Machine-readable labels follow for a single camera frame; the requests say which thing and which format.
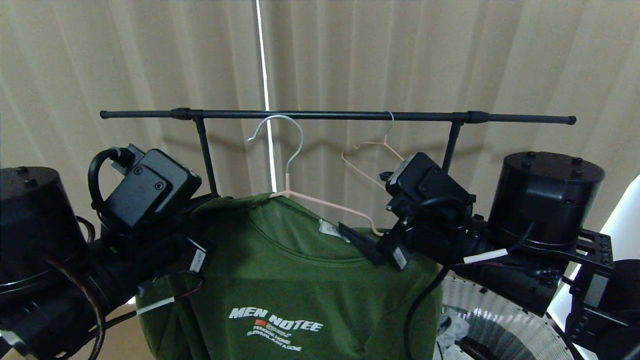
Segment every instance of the curtain fold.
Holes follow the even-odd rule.
[[[640,169],[640,5],[466,1],[262,1],[274,110],[467,111],[575,115],[574,126],[467,124],[451,175],[487,215],[504,156],[552,151],[582,156],[607,177],[586,227],[599,230]],[[368,213],[380,225],[383,189],[371,177],[399,160],[379,147],[388,122],[301,120],[305,147],[292,165],[297,191]],[[448,124],[398,122],[388,142],[403,156],[442,162]],[[278,124],[276,173],[297,146]],[[301,203],[331,220],[350,215]]]
[[[253,2],[3,1],[0,7],[2,166],[55,168],[76,213],[93,222],[86,171],[108,147],[157,147],[200,174],[198,194],[208,191],[194,123],[102,120],[100,110],[264,108]],[[206,120],[222,195],[270,188],[266,139],[246,144],[257,121]],[[107,194],[121,176],[101,174]]]

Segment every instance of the horizontal bar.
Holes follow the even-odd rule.
[[[163,111],[100,111],[103,119],[111,118],[143,118],[161,117],[179,120],[193,119],[263,119],[270,115],[287,115],[294,119],[323,119],[323,120],[391,120],[387,111],[236,111],[236,110],[192,110],[177,108]],[[466,113],[416,113],[393,112],[394,120],[398,121],[449,121],[469,124],[482,122],[534,122],[548,124],[575,123],[575,117],[543,116],[543,115],[503,115],[489,114],[481,111]]]

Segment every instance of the robotic arm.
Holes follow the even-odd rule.
[[[98,171],[107,159],[125,177],[104,200]],[[512,154],[488,221],[471,216],[475,196],[423,153],[381,177],[392,196],[387,209],[399,220],[377,244],[352,241],[375,263],[387,259],[402,270],[418,252],[542,315],[574,261],[583,266],[572,284],[568,340],[598,350],[608,334],[640,332],[637,307],[603,307],[614,290],[609,237],[581,228],[604,177],[600,167],[560,154]],[[212,195],[191,199],[202,180],[162,151],[102,151],[88,180],[102,222],[101,238],[89,243],[55,170],[2,169],[0,332],[26,357],[66,359],[97,337],[95,359],[104,331],[123,320],[105,322],[106,314],[180,259],[193,255],[201,265],[215,248],[189,217]],[[640,351],[618,346],[630,349],[629,359]]]

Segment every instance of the white wicker basket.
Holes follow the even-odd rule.
[[[572,360],[564,341],[546,320],[482,286],[447,276],[443,312],[450,308],[470,324],[469,338],[501,360]]]

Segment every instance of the clothes rack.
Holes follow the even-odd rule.
[[[484,122],[528,122],[540,124],[575,124],[574,116],[548,116],[548,115],[505,115],[489,114],[483,111],[468,111],[466,113],[421,113],[421,112],[393,112],[389,111],[244,111],[244,110],[193,110],[189,108],[176,108],[172,110],[143,110],[143,111],[100,111],[103,119],[114,118],[171,118],[177,120],[192,120],[196,124],[200,147],[204,157],[209,188],[211,194],[218,195],[216,180],[209,152],[204,119],[263,119],[271,115],[286,115],[294,119],[309,120],[392,120],[396,121],[427,121],[451,123],[449,139],[445,150],[442,170],[449,171],[453,151],[464,124],[482,124]]]

